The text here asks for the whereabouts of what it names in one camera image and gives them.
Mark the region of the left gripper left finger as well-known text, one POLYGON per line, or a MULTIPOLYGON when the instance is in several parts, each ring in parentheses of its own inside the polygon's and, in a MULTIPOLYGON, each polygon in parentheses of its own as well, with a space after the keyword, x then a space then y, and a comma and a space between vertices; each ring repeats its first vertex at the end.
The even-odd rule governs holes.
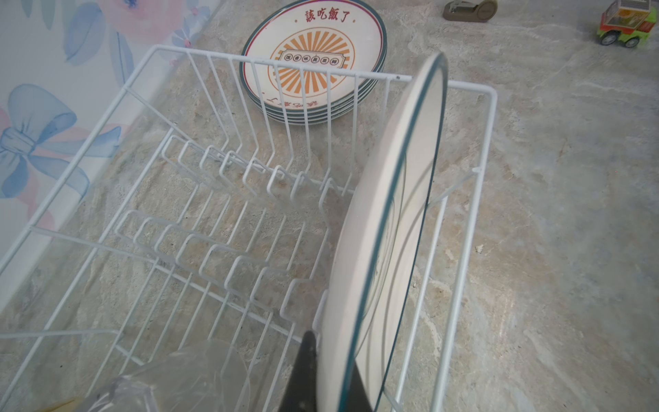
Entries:
POLYGON ((317 338, 311 330, 302 338, 279 411, 317 411, 317 338))

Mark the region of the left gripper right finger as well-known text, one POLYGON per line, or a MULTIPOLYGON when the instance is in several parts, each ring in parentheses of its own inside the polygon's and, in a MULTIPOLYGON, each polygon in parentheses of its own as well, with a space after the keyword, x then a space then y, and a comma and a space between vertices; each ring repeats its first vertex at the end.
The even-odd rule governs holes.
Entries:
POLYGON ((373 412, 360 371, 353 360, 349 363, 349 371, 351 374, 346 389, 346 412, 373 412))

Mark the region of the white plate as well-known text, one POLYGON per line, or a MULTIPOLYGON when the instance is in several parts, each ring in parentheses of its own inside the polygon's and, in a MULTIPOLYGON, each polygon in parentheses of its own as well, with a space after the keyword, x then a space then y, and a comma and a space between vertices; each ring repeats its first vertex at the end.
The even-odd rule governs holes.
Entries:
POLYGON ((432 55, 369 154, 337 242, 317 352, 317 408, 344 411, 356 383, 374 410, 415 265, 446 108, 448 63, 432 55))

